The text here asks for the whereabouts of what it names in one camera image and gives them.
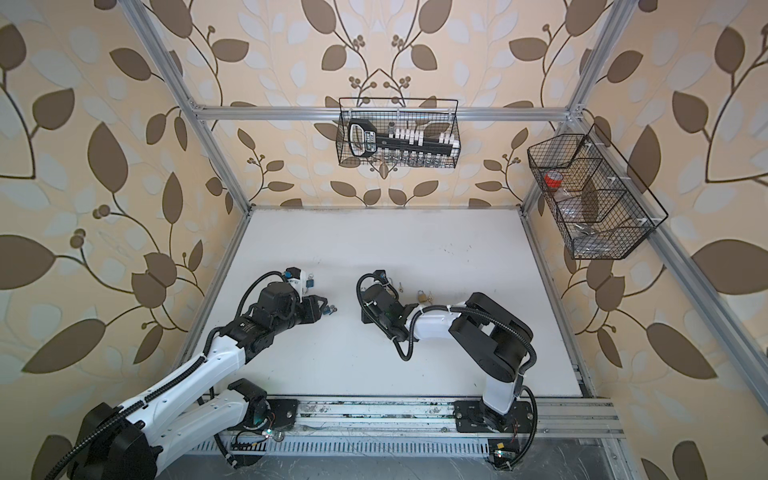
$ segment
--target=wall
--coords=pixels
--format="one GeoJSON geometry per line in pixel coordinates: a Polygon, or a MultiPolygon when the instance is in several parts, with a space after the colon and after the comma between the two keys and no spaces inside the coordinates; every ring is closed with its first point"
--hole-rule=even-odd
{"type": "Polygon", "coordinates": [[[462,154],[456,169],[372,167],[364,161],[358,167],[343,167],[330,140],[336,138],[336,125],[330,122],[220,121],[214,133],[247,197],[258,206],[521,204],[531,184],[525,149],[548,137],[549,126],[490,123],[459,125],[462,154]]]}
{"type": "MultiPolygon", "coordinates": [[[[587,112],[763,348],[767,12],[758,1],[640,1],[587,112]]],[[[650,245],[622,261],[576,262],[543,204],[531,218],[598,395],[617,406],[641,471],[763,478],[768,417],[650,245]]]]}
{"type": "Polygon", "coordinates": [[[145,2],[200,104],[322,106],[326,97],[565,106],[608,2],[145,2]]]}
{"type": "Polygon", "coordinates": [[[637,11],[587,113],[650,181],[672,231],[763,351],[766,22],[768,4],[757,0],[658,2],[637,11]]]}
{"type": "Polygon", "coordinates": [[[5,478],[168,371],[240,220],[113,7],[0,3],[5,478]]]}

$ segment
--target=black wire basket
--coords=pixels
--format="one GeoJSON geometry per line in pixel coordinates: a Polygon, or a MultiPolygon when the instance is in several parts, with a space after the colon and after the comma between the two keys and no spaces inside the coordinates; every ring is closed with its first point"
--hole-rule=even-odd
{"type": "Polygon", "coordinates": [[[457,109],[458,100],[444,98],[340,98],[339,165],[456,168],[457,109]]]}
{"type": "Polygon", "coordinates": [[[561,134],[528,149],[528,163],[574,260],[622,260],[669,216],[624,155],[619,174],[598,146],[604,134],[561,134]],[[627,182],[661,211],[647,211],[627,182]]]}

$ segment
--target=white table surface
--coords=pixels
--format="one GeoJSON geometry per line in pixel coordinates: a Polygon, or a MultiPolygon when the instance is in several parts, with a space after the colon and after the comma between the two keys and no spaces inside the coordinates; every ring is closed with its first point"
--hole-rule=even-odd
{"type": "Polygon", "coordinates": [[[581,396],[516,210],[256,210],[198,350],[211,328],[233,319],[258,276],[289,266],[313,273],[310,293],[339,311],[277,335],[228,382],[247,378],[271,395],[481,395],[485,373],[453,339],[416,343],[403,362],[375,325],[360,321],[356,281],[385,269],[402,284],[403,304],[418,290],[438,304],[490,296],[534,333],[538,361],[525,380],[534,394],[581,396]]]}

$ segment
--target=brown leaf pattern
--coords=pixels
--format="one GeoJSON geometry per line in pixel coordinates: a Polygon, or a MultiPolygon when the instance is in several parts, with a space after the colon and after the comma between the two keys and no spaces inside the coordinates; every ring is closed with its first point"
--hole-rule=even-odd
{"type": "Polygon", "coordinates": [[[331,45],[323,54],[320,67],[325,71],[336,71],[346,63],[346,48],[344,45],[331,45]]]}
{"type": "Polygon", "coordinates": [[[214,195],[215,197],[218,197],[221,195],[221,192],[223,192],[224,188],[221,184],[221,180],[219,180],[219,177],[212,177],[210,180],[208,180],[205,183],[205,187],[208,189],[211,195],[214,195]]]}
{"type": "Polygon", "coordinates": [[[56,256],[40,243],[19,235],[0,235],[0,290],[11,290],[40,279],[56,256]]]}
{"type": "Polygon", "coordinates": [[[174,130],[176,131],[176,139],[179,140],[181,150],[187,151],[187,124],[184,123],[182,117],[176,117],[174,119],[174,130]]]}
{"type": "Polygon", "coordinates": [[[88,165],[96,180],[116,194],[128,179],[128,162],[123,148],[106,124],[100,123],[88,142],[88,165]]]}
{"type": "Polygon", "coordinates": [[[16,25],[8,24],[0,28],[0,68],[13,70],[27,58],[27,44],[16,25]]]}
{"type": "Polygon", "coordinates": [[[191,272],[194,272],[200,266],[200,261],[202,259],[203,259],[203,241],[198,240],[197,243],[194,244],[192,253],[190,253],[189,260],[187,261],[187,268],[190,269],[191,272]]]}
{"type": "Polygon", "coordinates": [[[171,33],[181,38],[192,35],[192,15],[184,0],[150,0],[149,5],[171,33]]]}
{"type": "Polygon", "coordinates": [[[253,138],[251,138],[251,136],[242,128],[237,129],[237,138],[239,138],[240,142],[250,150],[256,150],[256,142],[253,141],[253,138]]]}
{"type": "Polygon", "coordinates": [[[154,145],[161,140],[165,134],[165,114],[156,114],[147,122],[147,145],[154,145]]]}
{"type": "Polygon", "coordinates": [[[235,38],[222,38],[216,40],[210,46],[210,50],[221,61],[235,63],[248,55],[248,42],[237,40],[235,38]]]}
{"type": "Polygon", "coordinates": [[[712,366],[693,343],[671,326],[652,323],[645,333],[656,354],[673,369],[695,379],[717,377],[712,366]]]}
{"type": "Polygon", "coordinates": [[[656,180],[661,168],[661,146],[650,125],[645,127],[637,139],[629,156],[629,166],[631,168],[627,169],[627,175],[641,193],[645,192],[656,180]]]}
{"type": "Polygon", "coordinates": [[[165,301],[165,287],[147,273],[132,273],[131,288],[139,304],[148,309],[158,308],[165,301]]]}
{"type": "Polygon", "coordinates": [[[422,182],[416,185],[415,187],[413,187],[413,196],[426,197],[427,195],[437,190],[438,184],[439,182],[437,180],[429,180],[426,182],[422,182]]]}
{"type": "Polygon", "coordinates": [[[406,196],[406,192],[402,190],[394,190],[392,188],[389,189],[389,199],[395,204],[399,206],[403,206],[408,201],[408,197],[406,196]]]}
{"type": "Polygon", "coordinates": [[[695,134],[707,126],[710,110],[700,98],[676,91],[672,94],[672,112],[680,128],[695,134]]]}
{"type": "Polygon", "coordinates": [[[627,80],[637,70],[643,54],[635,50],[622,51],[608,68],[607,79],[610,83],[627,80]]]}
{"type": "Polygon", "coordinates": [[[106,329],[104,323],[98,319],[73,323],[35,352],[22,368],[22,372],[50,373],[74,365],[96,348],[106,329]]]}
{"type": "Polygon", "coordinates": [[[301,8],[315,30],[325,35],[336,30],[336,13],[325,0],[301,0],[301,8]]]}
{"type": "Polygon", "coordinates": [[[707,480],[707,469],[695,442],[684,440],[675,446],[672,466],[678,480],[707,480]]]}
{"type": "Polygon", "coordinates": [[[605,280],[594,293],[594,301],[605,312],[616,310],[624,298],[624,288],[624,277],[612,276],[605,280]]]}
{"type": "Polygon", "coordinates": [[[600,18],[607,0],[571,0],[565,14],[565,30],[578,37],[592,28],[600,18]]]}
{"type": "Polygon", "coordinates": [[[437,70],[437,58],[432,49],[426,45],[413,45],[411,47],[411,61],[425,71],[437,70]]]}
{"type": "Polygon", "coordinates": [[[469,208],[488,208],[491,206],[491,204],[479,198],[470,198],[467,205],[469,208]]]}
{"type": "Polygon", "coordinates": [[[141,341],[141,345],[139,345],[139,350],[137,350],[136,356],[134,357],[134,365],[148,359],[149,356],[157,350],[157,346],[160,345],[160,340],[162,338],[163,327],[159,325],[152,327],[152,329],[147,332],[144,340],[141,341]]]}
{"type": "Polygon", "coordinates": [[[428,0],[419,12],[419,27],[424,33],[435,33],[451,14],[451,0],[428,0]]]}
{"type": "Polygon", "coordinates": [[[736,73],[744,60],[745,50],[741,34],[731,27],[725,27],[715,44],[715,63],[726,73],[736,73]]]}
{"type": "Polygon", "coordinates": [[[71,88],[42,95],[32,104],[32,116],[46,130],[63,127],[73,111],[74,90],[71,88]]]}
{"type": "Polygon", "coordinates": [[[693,254],[696,265],[720,293],[768,290],[768,251],[743,240],[716,240],[693,254]]]}
{"type": "Polygon", "coordinates": [[[568,272],[570,272],[571,275],[576,273],[576,270],[578,270],[576,260],[573,259],[571,252],[569,252],[568,248],[565,246],[563,246],[563,260],[565,260],[565,267],[568,268],[568,272]]]}
{"type": "Polygon", "coordinates": [[[608,333],[605,328],[598,330],[598,343],[600,343],[600,349],[603,351],[603,354],[605,354],[605,358],[618,368],[622,368],[621,357],[616,349],[616,343],[614,343],[611,334],[608,333]]]}
{"type": "Polygon", "coordinates": [[[162,286],[168,287],[176,283],[176,263],[165,253],[148,253],[144,255],[147,271],[162,286]]]}
{"type": "Polygon", "coordinates": [[[109,52],[112,61],[120,70],[134,80],[149,80],[152,71],[141,54],[131,48],[116,48],[109,52]]]}
{"type": "Polygon", "coordinates": [[[369,206],[376,205],[381,197],[382,191],[380,188],[376,188],[375,190],[368,190],[363,194],[362,202],[369,206]]]}
{"type": "Polygon", "coordinates": [[[163,215],[168,223],[176,223],[181,217],[181,209],[184,207],[184,195],[181,193],[181,184],[176,174],[170,174],[163,189],[163,215]]]}
{"type": "Polygon", "coordinates": [[[518,60],[541,60],[547,53],[547,42],[536,37],[518,38],[509,42],[509,50],[518,60]]]}

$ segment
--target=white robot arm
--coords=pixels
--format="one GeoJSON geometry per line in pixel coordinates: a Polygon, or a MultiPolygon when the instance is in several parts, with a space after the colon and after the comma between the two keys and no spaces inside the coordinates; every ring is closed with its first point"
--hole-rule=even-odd
{"type": "Polygon", "coordinates": [[[272,345],[275,335],[314,323],[329,310],[327,299],[302,296],[310,286],[307,275],[293,267],[261,276],[243,295],[235,320],[210,332],[202,353],[119,406],[101,403],[86,414],[77,444],[45,478],[57,478],[68,466],[71,480],[151,480],[212,435],[234,466],[218,432],[243,425],[269,435],[269,430],[260,430],[268,415],[266,392],[241,379],[212,394],[209,402],[201,396],[213,393],[217,382],[272,345]],[[253,288],[271,275],[281,281],[262,289],[258,302],[243,313],[253,288]],[[288,278],[300,281],[289,283],[288,278]],[[191,408],[196,399],[200,405],[191,408]]]}

